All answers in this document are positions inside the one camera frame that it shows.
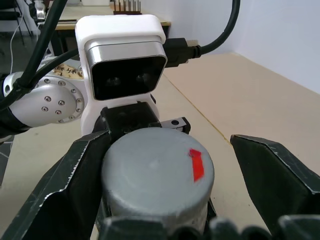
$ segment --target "gray cylinder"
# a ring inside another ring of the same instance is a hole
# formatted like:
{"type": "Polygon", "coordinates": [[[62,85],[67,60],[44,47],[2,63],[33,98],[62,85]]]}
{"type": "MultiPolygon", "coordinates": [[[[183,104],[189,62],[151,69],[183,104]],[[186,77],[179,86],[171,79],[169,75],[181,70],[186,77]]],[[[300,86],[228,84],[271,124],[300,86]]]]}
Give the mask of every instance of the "gray cylinder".
{"type": "Polygon", "coordinates": [[[116,141],[103,160],[103,195],[111,214],[160,220],[169,234],[181,226],[203,232],[213,183],[214,166],[207,150],[174,129],[133,131],[116,141]],[[200,153],[201,177],[195,177],[191,150],[200,153]]]}

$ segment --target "desk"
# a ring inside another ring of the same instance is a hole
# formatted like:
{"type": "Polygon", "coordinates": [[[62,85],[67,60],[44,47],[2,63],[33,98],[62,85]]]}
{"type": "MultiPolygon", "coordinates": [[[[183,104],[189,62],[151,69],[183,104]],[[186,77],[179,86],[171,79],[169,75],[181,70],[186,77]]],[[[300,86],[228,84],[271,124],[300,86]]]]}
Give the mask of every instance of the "desk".
{"type": "MultiPolygon", "coordinates": [[[[141,10],[141,12],[142,14],[152,14],[143,9],[141,10]]],[[[66,6],[62,12],[60,22],[56,26],[55,32],[51,39],[54,55],[59,56],[62,53],[68,51],[66,38],[75,37],[75,26],[79,19],[85,16],[113,14],[114,11],[112,6],[66,6]]],[[[171,22],[166,21],[161,17],[158,18],[161,22],[165,35],[168,36],[171,22]]]]}
{"type": "MultiPolygon", "coordinates": [[[[231,145],[165,76],[152,94],[160,120],[186,117],[191,124],[190,135],[208,150],[215,169],[211,199],[217,214],[231,219],[240,229],[252,224],[266,228],[249,197],[231,145]]],[[[0,236],[43,174],[79,137],[79,120],[32,128],[15,137],[0,188],[0,236]]]]}
{"type": "Polygon", "coordinates": [[[320,175],[320,95],[234,54],[205,55],[164,74],[221,132],[283,144],[320,175]]]}

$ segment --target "red tape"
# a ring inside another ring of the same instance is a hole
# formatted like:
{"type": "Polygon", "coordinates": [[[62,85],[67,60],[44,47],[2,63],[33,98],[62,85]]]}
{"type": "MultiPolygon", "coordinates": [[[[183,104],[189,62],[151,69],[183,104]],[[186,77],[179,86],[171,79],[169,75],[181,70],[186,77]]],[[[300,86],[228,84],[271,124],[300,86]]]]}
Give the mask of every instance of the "red tape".
{"type": "Polygon", "coordinates": [[[204,163],[202,161],[202,153],[195,149],[190,149],[190,157],[192,157],[193,181],[196,182],[205,175],[204,163]]]}

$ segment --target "black wire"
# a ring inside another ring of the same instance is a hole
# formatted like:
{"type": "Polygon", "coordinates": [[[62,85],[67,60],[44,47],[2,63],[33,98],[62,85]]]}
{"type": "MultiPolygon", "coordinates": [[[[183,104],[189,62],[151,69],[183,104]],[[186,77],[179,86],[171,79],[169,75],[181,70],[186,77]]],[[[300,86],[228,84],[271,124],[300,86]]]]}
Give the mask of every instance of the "black wire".
{"type": "Polygon", "coordinates": [[[52,69],[59,66],[60,64],[64,63],[70,58],[73,58],[79,54],[78,49],[70,50],[65,52],[64,54],[54,58],[50,62],[48,62],[46,65],[41,67],[36,74],[34,75],[32,79],[32,85],[35,86],[40,79],[42,79],[47,73],[49,73],[52,69]]]}
{"type": "MultiPolygon", "coordinates": [[[[78,49],[70,50],[65,52],[64,54],[57,56],[46,65],[41,67],[34,75],[31,81],[32,89],[37,85],[39,80],[43,78],[47,73],[49,73],[52,69],[64,63],[70,58],[73,58],[79,54],[78,49]]],[[[16,90],[12,90],[3,100],[0,102],[0,111],[6,109],[5,106],[10,106],[16,100],[22,98],[26,94],[26,91],[23,89],[17,88],[16,90]]]]}
{"type": "Polygon", "coordinates": [[[0,111],[8,108],[16,100],[21,98],[24,94],[29,93],[34,88],[34,86],[31,85],[31,82],[43,59],[43,56],[46,53],[47,46],[49,45],[52,35],[54,34],[66,3],[67,0],[53,1],[28,65],[26,66],[22,76],[13,84],[12,91],[8,94],[8,96],[0,101],[0,111]]]}
{"type": "Polygon", "coordinates": [[[45,19],[40,37],[36,42],[32,56],[26,66],[21,78],[18,80],[19,84],[25,88],[29,87],[45,53],[49,42],[54,34],[60,16],[65,8],[67,0],[54,0],[48,15],[45,19]]]}
{"type": "Polygon", "coordinates": [[[230,36],[231,32],[233,31],[236,25],[238,15],[239,15],[239,10],[240,10],[240,0],[232,0],[231,15],[223,33],[216,40],[209,43],[208,45],[201,46],[200,47],[201,55],[212,52],[213,50],[220,47],[227,40],[227,38],[230,36]]]}

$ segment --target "beige table surface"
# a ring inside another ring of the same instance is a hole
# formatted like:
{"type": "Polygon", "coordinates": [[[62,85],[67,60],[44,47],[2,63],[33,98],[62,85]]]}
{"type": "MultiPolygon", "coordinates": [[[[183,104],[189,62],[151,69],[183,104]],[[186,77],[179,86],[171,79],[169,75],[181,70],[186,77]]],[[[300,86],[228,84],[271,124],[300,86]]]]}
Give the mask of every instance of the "beige table surface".
{"type": "Polygon", "coordinates": [[[233,53],[207,55],[164,74],[224,135],[280,142],[320,175],[320,95],[233,53]]]}
{"type": "MultiPolygon", "coordinates": [[[[160,120],[186,117],[191,123],[190,134],[208,150],[215,168],[211,198],[217,214],[233,220],[241,229],[247,225],[266,227],[247,193],[231,145],[166,77],[161,78],[153,95],[157,100],[160,120]]],[[[0,236],[42,175],[79,137],[78,120],[34,128],[16,136],[0,188],[0,236]]]]}
{"type": "MultiPolygon", "coordinates": [[[[141,9],[142,14],[152,14],[141,9]]],[[[91,15],[113,15],[114,11],[110,6],[66,6],[61,14],[60,20],[76,20],[91,15]]],[[[171,22],[157,16],[162,26],[171,26],[171,22]]],[[[73,30],[76,22],[59,22],[56,30],[73,30]]]]}

